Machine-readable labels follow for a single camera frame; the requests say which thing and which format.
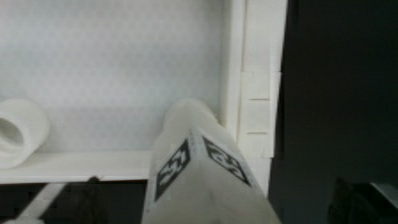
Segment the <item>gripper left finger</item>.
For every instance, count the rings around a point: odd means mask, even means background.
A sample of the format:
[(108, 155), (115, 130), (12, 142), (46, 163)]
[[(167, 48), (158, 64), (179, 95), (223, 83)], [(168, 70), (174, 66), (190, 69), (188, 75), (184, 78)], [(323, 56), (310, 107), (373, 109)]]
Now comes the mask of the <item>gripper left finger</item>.
[(46, 184), (10, 224), (108, 224), (99, 179)]

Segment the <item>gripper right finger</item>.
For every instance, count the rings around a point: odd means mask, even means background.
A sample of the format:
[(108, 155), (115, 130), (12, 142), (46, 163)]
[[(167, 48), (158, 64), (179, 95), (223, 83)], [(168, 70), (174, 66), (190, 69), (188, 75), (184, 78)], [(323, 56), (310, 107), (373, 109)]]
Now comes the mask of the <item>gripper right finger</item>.
[(398, 185), (337, 178), (326, 224), (398, 224)]

